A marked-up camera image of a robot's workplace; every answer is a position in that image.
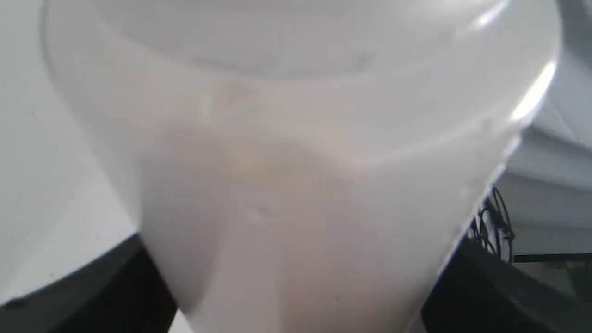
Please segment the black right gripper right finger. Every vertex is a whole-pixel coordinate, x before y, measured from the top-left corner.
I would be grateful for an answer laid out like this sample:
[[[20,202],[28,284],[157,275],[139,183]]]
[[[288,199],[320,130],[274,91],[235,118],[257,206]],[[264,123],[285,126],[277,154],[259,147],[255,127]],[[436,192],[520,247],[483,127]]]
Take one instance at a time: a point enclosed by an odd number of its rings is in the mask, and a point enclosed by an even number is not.
[[[589,333],[591,306],[465,238],[421,308],[428,333]]]

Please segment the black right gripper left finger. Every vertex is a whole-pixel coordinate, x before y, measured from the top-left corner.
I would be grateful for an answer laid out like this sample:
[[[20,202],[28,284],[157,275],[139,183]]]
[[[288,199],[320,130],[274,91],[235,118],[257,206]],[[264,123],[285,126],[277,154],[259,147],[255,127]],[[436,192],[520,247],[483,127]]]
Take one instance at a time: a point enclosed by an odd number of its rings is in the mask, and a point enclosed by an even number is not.
[[[67,276],[3,303],[3,333],[167,333],[174,297],[138,235]]]

